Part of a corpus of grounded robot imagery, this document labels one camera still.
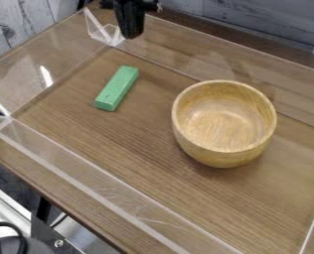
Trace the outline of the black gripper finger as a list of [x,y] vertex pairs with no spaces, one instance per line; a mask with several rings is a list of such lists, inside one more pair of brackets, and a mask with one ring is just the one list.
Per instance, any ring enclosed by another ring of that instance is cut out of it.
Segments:
[[112,0],[112,9],[123,38],[127,40],[136,38],[143,32],[142,0]]

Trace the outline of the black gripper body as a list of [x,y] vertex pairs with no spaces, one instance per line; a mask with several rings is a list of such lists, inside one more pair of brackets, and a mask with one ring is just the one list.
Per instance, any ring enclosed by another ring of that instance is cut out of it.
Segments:
[[[157,10],[159,7],[158,0],[138,0],[146,10]],[[102,9],[111,9],[112,8],[112,0],[98,0],[99,7]]]

